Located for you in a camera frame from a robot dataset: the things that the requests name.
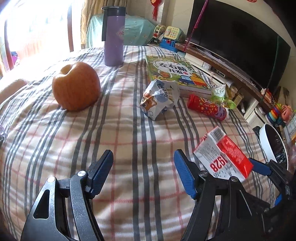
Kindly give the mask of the black television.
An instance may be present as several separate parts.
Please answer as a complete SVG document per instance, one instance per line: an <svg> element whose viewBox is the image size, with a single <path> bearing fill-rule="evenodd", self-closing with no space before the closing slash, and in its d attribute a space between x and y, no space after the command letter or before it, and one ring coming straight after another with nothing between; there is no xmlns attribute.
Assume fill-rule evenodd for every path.
<svg viewBox="0 0 296 241"><path fill-rule="evenodd" d="M221 1L194 1L187 40L228 60L270 92L290 55L289 44L272 28Z"/></svg>

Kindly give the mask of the white trash bin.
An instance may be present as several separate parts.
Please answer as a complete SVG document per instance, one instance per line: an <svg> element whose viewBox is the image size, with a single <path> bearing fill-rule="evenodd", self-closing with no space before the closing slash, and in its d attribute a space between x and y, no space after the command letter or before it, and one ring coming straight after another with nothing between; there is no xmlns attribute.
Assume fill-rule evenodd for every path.
<svg viewBox="0 0 296 241"><path fill-rule="evenodd" d="M277 130L265 123L259 130L259 141L267 157L267 161L275 161L288 170L287 149Z"/></svg>

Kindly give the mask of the purple thermos bottle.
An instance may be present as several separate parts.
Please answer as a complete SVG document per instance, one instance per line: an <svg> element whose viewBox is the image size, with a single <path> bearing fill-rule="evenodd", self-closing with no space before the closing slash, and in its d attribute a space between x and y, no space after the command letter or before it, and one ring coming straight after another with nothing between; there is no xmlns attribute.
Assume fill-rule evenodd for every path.
<svg viewBox="0 0 296 241"><path fill-rule="evenodd" d="M124 6L105 6L102 10L104 63L110 67L121 66L123 64L126 8Z"/></svg>

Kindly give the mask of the children's picture book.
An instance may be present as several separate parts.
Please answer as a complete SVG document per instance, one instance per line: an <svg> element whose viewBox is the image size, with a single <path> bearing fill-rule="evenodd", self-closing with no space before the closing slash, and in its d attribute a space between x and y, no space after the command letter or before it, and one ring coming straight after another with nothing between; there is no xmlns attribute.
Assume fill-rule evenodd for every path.
<svg viewBox="0 0 296 241"><path fill-rule="evenodd" d="M182 95L193 93L207 98L212 93L209 79L186 60L177 59L176 56L147 55L146 63L150 81L175 81Z"/></svg>

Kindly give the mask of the white TV cabinet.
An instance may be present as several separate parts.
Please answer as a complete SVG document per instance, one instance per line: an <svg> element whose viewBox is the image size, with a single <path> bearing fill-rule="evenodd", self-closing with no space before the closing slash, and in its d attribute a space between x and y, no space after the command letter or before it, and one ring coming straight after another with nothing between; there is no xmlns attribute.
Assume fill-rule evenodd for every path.
<svg viewBox="0 0 296 241"><path fill-rule="evenodd" d="M220 86L225 84L229 87L235 87L235 95L241 94L243 99L245 113L243 117L251 127L263 126L267 123L266 113L272 108L271 104L262 98L261 92L245 77L240 76L234 70L215 60L213 56L208 56L199 49L192 46L185 47L184 44L177 43L175 48L180 51L184 57L204 75L211 79L211 82Z"/></svg>

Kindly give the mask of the white yogurt cup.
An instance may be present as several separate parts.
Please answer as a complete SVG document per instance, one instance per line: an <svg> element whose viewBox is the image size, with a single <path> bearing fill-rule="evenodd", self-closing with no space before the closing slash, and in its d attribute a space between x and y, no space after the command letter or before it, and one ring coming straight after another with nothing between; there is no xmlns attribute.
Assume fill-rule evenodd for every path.
<svg viewBox="0 0 296 241"><path fill-rule="evenodd" d="M173 108L180 97L176 81L153 80L143 93L140 109L153 121L168 108Z"/></svg>

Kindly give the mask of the red hanging knot ornament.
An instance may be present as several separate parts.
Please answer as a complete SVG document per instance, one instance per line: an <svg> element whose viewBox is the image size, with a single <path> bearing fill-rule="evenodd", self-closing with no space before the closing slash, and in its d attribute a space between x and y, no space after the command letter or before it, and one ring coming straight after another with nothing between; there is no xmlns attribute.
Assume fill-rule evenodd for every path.
<svg viewBox="0 0 296 241"><path fill-rule="evenodd" d="M163 0L150 0L152 6L152 19L154 21L159 20L159 7L163 3Z"/></svg>

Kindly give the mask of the teal covered furniture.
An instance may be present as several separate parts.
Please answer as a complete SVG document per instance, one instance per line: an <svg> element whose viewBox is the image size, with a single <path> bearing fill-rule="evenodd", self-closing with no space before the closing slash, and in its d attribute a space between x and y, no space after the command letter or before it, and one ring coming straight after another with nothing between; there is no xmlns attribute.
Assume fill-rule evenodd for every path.
<svg viewBox="0 0 296 241"><path fill-rule="evenodd" d="M103 14L91 17L86 37L86 48L102 47ZM140 16L125 16L124 45L145 46L152 39L155 25Z"/></svg>

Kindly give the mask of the toy cash register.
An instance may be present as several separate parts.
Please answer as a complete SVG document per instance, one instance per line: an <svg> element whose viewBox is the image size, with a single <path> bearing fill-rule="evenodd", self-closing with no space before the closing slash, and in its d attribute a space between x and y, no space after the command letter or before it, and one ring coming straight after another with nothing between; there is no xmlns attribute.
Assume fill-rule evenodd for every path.
<svg viewBox="0 0 296 241"><path fill-rule="evenodd" d="M152 34L150 44L159 45L167 50L177 52L176 43L184 43L185 34L180 28L157 25Z"/></svg>

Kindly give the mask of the apple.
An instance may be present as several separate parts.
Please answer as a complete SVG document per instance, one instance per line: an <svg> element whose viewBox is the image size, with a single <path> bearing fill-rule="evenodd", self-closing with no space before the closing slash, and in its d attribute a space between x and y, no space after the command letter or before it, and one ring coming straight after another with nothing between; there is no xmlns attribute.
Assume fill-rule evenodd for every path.
<svg viewBox="0 0 296 241"><path fill-rule="evenodd" d="M53 77L52 91L62 108L80 111L99 99L99 76L85 62L67 64Z"/></svg>

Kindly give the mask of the plaid blanket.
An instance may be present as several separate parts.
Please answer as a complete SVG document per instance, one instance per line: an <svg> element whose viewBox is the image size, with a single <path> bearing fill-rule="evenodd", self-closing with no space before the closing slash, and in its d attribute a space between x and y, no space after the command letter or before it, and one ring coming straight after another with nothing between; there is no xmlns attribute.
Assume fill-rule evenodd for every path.
<svg viewBox="0 0 296 241"><path fill-rule="evenodd" d="M26 70L27 84L1 104L1 221L19 239L30 208L50 176L69 178L85 170L107 149L114 163L101 193L92 202L106 240L180 240L194 201L185 193L173 154L193 150L218 126L243 153L261 162L266 156L239 111L218 121L187 108L181 98L157 120L140 110L148 83L146 56L167 50L126 46L124 64L107 67L103 51L91 48ZM91 107L68 112L57 104L52 79L61 67L83 61L97 72L101 94Z"/></svg>

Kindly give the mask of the green crumpled snack bag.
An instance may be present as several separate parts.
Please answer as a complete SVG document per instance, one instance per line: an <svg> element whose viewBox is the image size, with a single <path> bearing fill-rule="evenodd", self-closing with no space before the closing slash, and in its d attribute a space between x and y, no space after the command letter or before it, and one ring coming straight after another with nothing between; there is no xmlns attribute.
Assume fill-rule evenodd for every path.
<svg viewBox="0 0 296 241"><path fill-rule="evenodd" d="M235 109L237 105L227 97L226 85L215 86L212 89L210 101L227 109Z"/></svg>

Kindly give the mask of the red white 1928 carton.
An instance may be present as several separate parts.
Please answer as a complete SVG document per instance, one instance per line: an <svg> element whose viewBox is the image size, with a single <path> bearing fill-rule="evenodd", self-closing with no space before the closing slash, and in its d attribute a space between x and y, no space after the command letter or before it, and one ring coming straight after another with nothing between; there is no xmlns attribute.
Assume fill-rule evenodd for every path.
<svg viewBox="0 0 296 241"><path fill-rule="evenodd" d="M242 182L253 168L241 149L218 126L204 135L194 155L215 178L228 180L235 176Z"/></svg>

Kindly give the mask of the red candy tube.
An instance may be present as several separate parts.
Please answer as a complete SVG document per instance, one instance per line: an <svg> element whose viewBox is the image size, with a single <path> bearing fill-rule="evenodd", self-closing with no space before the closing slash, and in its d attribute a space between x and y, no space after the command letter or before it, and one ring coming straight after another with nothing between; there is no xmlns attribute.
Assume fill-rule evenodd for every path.
<svg viewBox="0 0 296 241"><path fill-rule="evenodd" d="M194 94L189 96L187 107L220 121L227 120L229 117L228 109Z"/></svg>

